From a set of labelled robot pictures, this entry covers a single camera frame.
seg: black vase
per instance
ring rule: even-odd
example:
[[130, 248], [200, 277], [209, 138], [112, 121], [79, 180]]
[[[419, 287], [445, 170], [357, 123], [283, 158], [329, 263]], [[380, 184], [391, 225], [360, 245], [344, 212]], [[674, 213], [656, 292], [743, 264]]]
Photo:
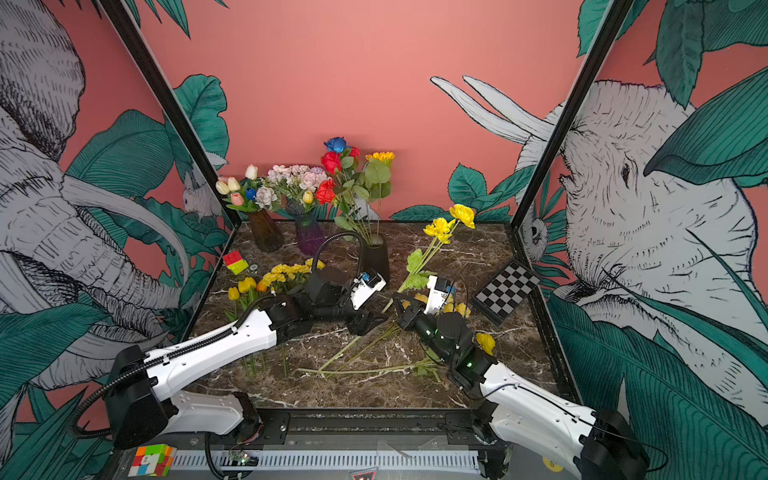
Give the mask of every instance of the black vase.
[[389, 252], [386, 249], [386, 238], [374, 233], [371, 236], [373, 245], [362, 245], [362, 269], [372, 269], [389, 283]]

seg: elephant eye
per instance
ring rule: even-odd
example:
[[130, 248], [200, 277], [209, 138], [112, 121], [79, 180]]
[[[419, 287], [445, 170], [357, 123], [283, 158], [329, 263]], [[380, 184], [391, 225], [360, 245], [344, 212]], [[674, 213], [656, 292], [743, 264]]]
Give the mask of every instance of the elephant eye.
[[624, 166], [621, 168], [621, 178], [624, 179], [624, 185], [629, 188], [629, 165], [624, 164]]

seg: black cable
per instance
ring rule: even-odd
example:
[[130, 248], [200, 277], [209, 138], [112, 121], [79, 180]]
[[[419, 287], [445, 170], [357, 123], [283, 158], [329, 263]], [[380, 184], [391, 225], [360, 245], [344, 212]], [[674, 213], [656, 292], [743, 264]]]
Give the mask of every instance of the black cable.
[[315, 271], [315, 265], [317, 265], [317, 261], [320, 259], [320, 253], [325, 250], [325, 248], [328, 246], [328, 243], [333, 242], [337, 238], [341, 237], [355, 237], [360, 245], [360, 250], [357, 252], [357, 273], [355, 274], [355, 278], [357, 278], [360, 273], [362, 272], [362, 249], [364, 248], [364, 244], [366, 240], [362, 238], [362, 235], [360, 235], [357, 232], [342, 232], [337, 233], [336, 235], [331, 235], [330, 237], [326, 238], [325, 241], [323, 241], [319, 247], [317, 247], [317, 251], [315, 252], [315, 257], [312, 258], [312, 268], [310, 269], [310, 272]]
[[[261, 298], [257, 299], [255, 302], [251, 303], [243, 311], [243, 314], [240, 315], [240, 318], [235, 322], [234, 329], [238, 330], [243, 325], [243, 323], [245, 323], [245, 320], [248, 318], [248, 315], [253, 311], [253, 309], [255, 309], [259, 303], [261, 303], [263, 300], [267, 298], [272, 298], [272, 297], [262, 296]], [[116, 379], [110, 381], [109, 383], [105, 384], [104, 386], [102, 386], [101, 388], [93, 392], [88, 398], [85, 399], [83, 403], [78, 405], [78, 407], [69, 416], [69, 420], [67, 421], [67, 430], [76, 439], [97, 439], [100, 437], [105, 437], [107, 435], [112, 435], [111, 429], [101, 429], [101, 430], [91, 430], [91, 431], [80, 429], [80, 427], [78, 427], [78, 421], [80, 420], [80, 417], [82, 417], [82, 415], [85, 413], [86, 410], [91, 408], [91, 406], [94, 403], [96, 403], [97, 400], [107, 395], [107, 393], [109, 393], [112, 389], [114, 389], [115, 387], [117, 387], [118, 385], [124, 382], [127, 382], [129, 379], [133, 378], [139, 373], [145, 372], [150, 368], [152, 368], [153, 366], [160, 365], [165, 358], [173, 359], [178, 356], [186, 355], [187, 353], [201, 349], [204, 346], [209, 346], [212, 343], [218, 342], [219, 340], [226, 338], [229, 335], [232, 335], [232, 333], [233, 333], [232, 329], [226, 329], [223, 332], [219, 332], [218, 334], [212, 337], [203, 339], [199, 342], [192, 343], [178, 350], [174, 350], [173, 352], [169, 353], [167, 356], [159, 356], [156, 359], [143, 363], [142, 365], [131, 370], [130, 372], [123, 373]]]
[[657, 467], [655, 467], [655, 468], [650, 468], [650, 469], [647, 469], [647, 470], [645, 471], [645, 473], [657, 472], [658, 470], [661, 470], [662, 468], [666, 467], [666, 466], [667, 466], [667, 463], [669, 463], [669, 461], [670, 461], [670, 456], [669, 456], [669, 455], [667, 455], [667, 453], [666, 453], [664, 450], [662, 450], [662, 449], [658, 448], [657, 446], [654, 446], [654, 445], [651, 445], [651, 444], [648, 444], [648, 443], [645, 443], [645, 442], [641, 442], [640, 440], [636, 440], [636, 439], [630, 439], [629, 437], [625, 437], [625, 436], [619, 435], [619, 434], [617, 434], [617, 433], [609, 432], [608, 430], [603, 430], [603, 429], [601, 429], [600, 427], [596, 426], [595, 424], [592, 424], [592, 423], [590, 423], [590, 422], [586, 422], [586, 421], [582, 420], [582, 419], [581, 419], [581, 417], [578, 417], [578, 416], [574, 415], [573, 413], [569, 412], [567, 409], [564, 409], [562, 406], [560, 406], [560, 405], [559, 405], [559, 404], [557, 404], [556, 402], [554, 402], [554, 401], [552, 401], [551, 399], [548, 399], [547, 397], [543, 396], [541, 393], [539, 393], [539, 392], [535, 392], [534, 390], [531, 390], [531, 389], [529, 389], [528, 387], [525, 387], [525, 386], [523, 386], [523, 385], [520, 385], [520, 384], [517, 384], [517, 383], [505, 383], [504, 385], [501, 385], [501, 386], [498, 386], [498, 387], [496, 387], [495, 389], [491, 390], [490, 392], [486, 393], [485, 395], [483, 395], [482, 397], [479, 397], [479, 398], [477, 398], [477, 399], [473, 399], [473, 398], [472, 398], [471, 396], [469, 396], [469, 395], [467, 395], [467, 396], [469, 397], [469, 399], [470, 399], [470, 400], [483, 400], [483, 399], [486, 399], [486, 398], [488, 398], [489, 396], [493, 395], [493, 394], [494, 394], [494, 393], [496, 393], [497, 391], [499, 391], [499, 390], [503, 389], [503, 388], [504, 388], [504, 387], [506, 387], [506, 386], [515, 387], [516, 389], [522, 389], [522, 390], [525, 390], [526, 392], [529, 392], [529, 393], [533, 393], [533, 394], [534, 394], [534, 395], [536, 395], [538, 398], [540, 398], [540, 399], [542, 399], [542, 400], [546, 400], [547, 402], [550, 402], [552, 405], [554, 405], [554, 406], [558, 407], [560, 410], [562, 410], [564, 413], [566, 413], [566, 414], [570, 415], [570, 416], [571, 416], [571, 417], [573, 417], [575, 420], [578, 420], [578, 421], [579, 421], [579, 422], [581, 422], [581, 423], [584, 423], [584, 424], [586, 424], [586, 425], [589, 425], [589, 426], [590, 426], [590, 427], [592, 427], [593, 429], [599, 430], [599, 431], [601, 431], [601, 432], [603, 432], [603, 433], [607, 433], [608, 435], [613, 435], [614, 437], [617, 437], [617, 438], [619, 438], [619, 439], [628, 440], [629, 442], [635, 442], [635, 443], [637, 443], [638, 445], [642, 445], [642, 446], [645, 446], [645, 447], [649, 447], [649, 448], [651, 448], [651, 449], [653, 449], [653, 450], [656, 450], [656, 451], [657, 451], [657, 452], [659, 452], [660, 454], [664, 455], [664, 461], [661, 463], [661, 465], [659, 465], [659, 466], [657, 466]]
[[214, 465], [214, 458], [210, 454], [210, 432], [205, 432], [205, 442], [204, 442], [204, 450], [205, 450], [205, 462], [208, 464], [208, 469], [211, 473], [214, 474], [214, 477], [218, 478], [219, 480], [225, 480], [226, 478], [230, 478], [231, 475], [235, 475], [234, 478], [246, 478], [248, 475], [253, 472], [253, 470], [246, 470], [246, 471], [238, 471], [238, 472], [232, 472], [231, 474], [224, 474], [223, 471], [220, 471], [215, 465]]

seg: vase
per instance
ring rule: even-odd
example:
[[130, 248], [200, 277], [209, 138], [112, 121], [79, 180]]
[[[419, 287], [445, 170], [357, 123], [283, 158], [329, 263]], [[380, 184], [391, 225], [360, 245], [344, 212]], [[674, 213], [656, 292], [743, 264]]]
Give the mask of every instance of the vase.
[[283, 232], [266, 210], [248, 213], [253, 242], [263, 252], [273, 252], [283, 246]]
[[386, 238], [374, 233], [371, 235], [371, 243], [372, 245], [362, 245], [362, 269], [376, 271], [389, 283], [389, 251], [386, 248]]
[[293, 224], [296, 225], [296, 243], [301, 253], [313, 256], [326, 236], [320, 229], [313, 211], [304, 214], [291, 213]]

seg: rubik's cube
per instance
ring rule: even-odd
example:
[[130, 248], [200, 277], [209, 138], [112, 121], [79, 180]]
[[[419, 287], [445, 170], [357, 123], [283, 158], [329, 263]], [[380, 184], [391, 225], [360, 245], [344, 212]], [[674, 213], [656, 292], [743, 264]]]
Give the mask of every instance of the rubik's cube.
[[139, 447], [136, 450], [136, 457], [128, 471], [129, 477], [138, 477], [139, 475], [149, 475], [153, 477], [164, 477], [168, 475], [170, 466], [174, 463], [176, 455], [175, 447], [168, 445], [149, 445]]
[[248, 262], [243, 260], [243, 258], [240, 256], [240, 252], [237, 250], [224, 255], [224, 265], [226, 265], [228, 269], [232, 270], [232, 273], [235, 275], [248, 268]]

